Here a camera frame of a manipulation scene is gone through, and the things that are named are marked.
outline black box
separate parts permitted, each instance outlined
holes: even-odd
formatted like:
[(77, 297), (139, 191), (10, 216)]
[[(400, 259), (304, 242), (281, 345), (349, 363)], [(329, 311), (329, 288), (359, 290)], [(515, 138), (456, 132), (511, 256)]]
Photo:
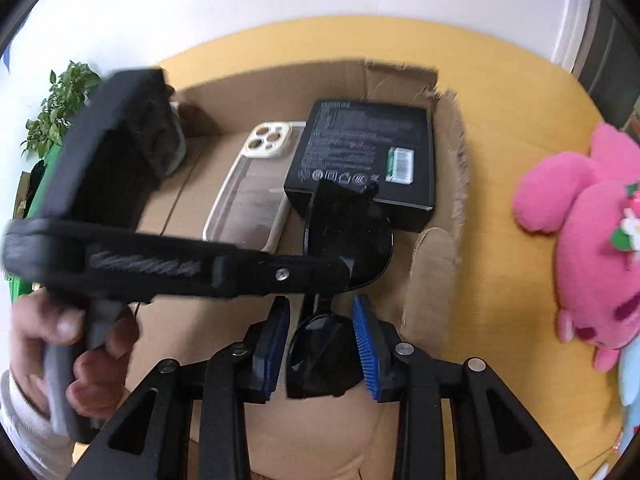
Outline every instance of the black box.
[(316, 101), (284, 191), (304, 218), (318, 180), (362, 190), (375, 181), (376, 202), (395, 229), (420, 232), (435, 206), (433, 128), (427, 110), (350, 101)]

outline human hand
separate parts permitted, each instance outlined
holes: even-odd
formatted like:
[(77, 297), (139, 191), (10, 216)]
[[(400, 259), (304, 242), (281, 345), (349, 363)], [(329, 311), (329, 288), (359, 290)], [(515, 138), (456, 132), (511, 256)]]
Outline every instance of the human hand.
[[(45, 289), (21, 296), (12, 307), (12, 375), (25, 397), (47, 418), (44, 345), (77, 342), (83, 321), (84, 311), (61, 303)], [(127, 309), (103, 348), (88, 350), (76, 359), (76, 380), (66, 390), (66, 398), (79, 415), (103, 420), (113, 415), (124, 394), (131, 351), (139, 337), (138, 324)]]

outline white floor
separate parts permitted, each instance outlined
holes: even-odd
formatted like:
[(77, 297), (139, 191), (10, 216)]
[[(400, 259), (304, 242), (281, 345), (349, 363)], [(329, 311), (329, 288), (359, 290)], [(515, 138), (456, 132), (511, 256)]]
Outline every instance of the white floor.
[[(49, 71), (88, 62), (102, 75), (145, 66), (191, 46), (306, 16), (378, 14), (450, 23), (511, 41), (570, 70), (588, 0), (40, 0), (0, 63), (0, 225), (13, 211), (24, 123), (38, 113)], [(6, 366), (8, 292), (0, 286), (0, 370)]]

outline white sleeve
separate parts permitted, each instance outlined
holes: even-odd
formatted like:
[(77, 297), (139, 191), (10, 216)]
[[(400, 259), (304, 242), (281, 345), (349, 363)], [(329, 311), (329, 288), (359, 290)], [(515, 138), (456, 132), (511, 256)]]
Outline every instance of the white sleeve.
[(9, 370), (0, 376), (0, 424), (38, 480), (68, 476), (74, 443), (53, 433), (49, 421), (31, 406)]

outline phone case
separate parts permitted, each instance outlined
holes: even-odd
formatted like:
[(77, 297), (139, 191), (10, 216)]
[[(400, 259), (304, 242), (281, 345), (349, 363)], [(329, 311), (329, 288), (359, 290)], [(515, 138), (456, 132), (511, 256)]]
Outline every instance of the phone case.
[(275, 252), (290, 208), (284, 181), (304, 126), (270, 122), (253, 129), (209, 213), (204, 240)]

